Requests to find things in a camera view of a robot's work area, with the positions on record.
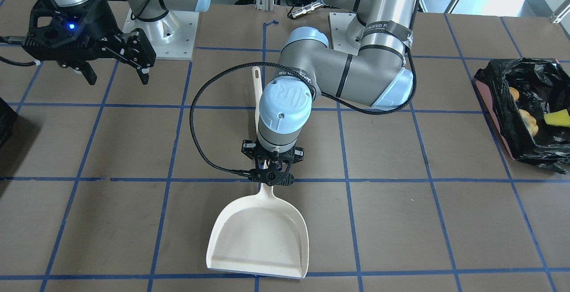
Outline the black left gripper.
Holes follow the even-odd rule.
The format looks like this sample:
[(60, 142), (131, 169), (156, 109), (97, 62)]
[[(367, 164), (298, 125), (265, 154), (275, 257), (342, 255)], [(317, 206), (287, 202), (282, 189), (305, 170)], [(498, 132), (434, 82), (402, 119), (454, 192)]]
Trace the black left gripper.
[(247, 177), (255, 183), (268, 186), (289, 186), (295, 182), (290, 173), (291, 165), (302, 162), (305, 150), (294, 146), (286, 152), (268, 151), (258, 141), (244, 140), (241, 148), (242, 154), (255, 162), (252, 170), (241, 170), (241, 176)]

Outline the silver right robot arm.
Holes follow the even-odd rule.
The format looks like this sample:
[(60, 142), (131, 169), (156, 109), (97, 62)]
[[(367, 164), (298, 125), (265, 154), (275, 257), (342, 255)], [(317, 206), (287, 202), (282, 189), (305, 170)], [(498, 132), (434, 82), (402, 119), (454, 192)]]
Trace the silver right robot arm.
[(211, 0), (126, 0), (134, 28), (120, 29), (108, 0), (37, 0), (21, 45), (39, 61), (55, 61), (97, 81), (90, 61), (116, 59), (130, 65), (143, 85), (155, 65), (155, 47), (183, 36), (175, 12), (205, 12)]

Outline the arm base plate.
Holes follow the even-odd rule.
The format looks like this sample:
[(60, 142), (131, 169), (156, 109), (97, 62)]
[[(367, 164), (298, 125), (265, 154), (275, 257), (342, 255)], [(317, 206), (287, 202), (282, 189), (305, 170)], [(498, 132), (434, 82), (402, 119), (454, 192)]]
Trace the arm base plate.
[(144, 22), (131, 20), (129, 10), (123, 31), (143, 29), (158, 60), (191, 60), (199, 16), (199, 12), (169, 11), (161, 20)]
[(401, 18), (382, 12), (371, 15), (366, 26), (356, 13), (330, 13), (329, 19), (332, 49), (353, 54), (359, 63), (393, 70), (405, 66), (405, 53), (413, 41), (409, 15)]

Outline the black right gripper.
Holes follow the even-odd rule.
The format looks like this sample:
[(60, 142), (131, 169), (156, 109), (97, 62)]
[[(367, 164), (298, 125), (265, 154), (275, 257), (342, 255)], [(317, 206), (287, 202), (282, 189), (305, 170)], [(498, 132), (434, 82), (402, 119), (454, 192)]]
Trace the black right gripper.
[(80, 71), (89, 85), (98, 76), (87, 61), (114, 57), (136, 69), (149, 82), (156, 53), (142, 28), (123, 33), (107, 0), (86, 0), (64, 7), (55, 0), (37, 0), (31, 10), (23, 49), (40, 61), (58, 61)]

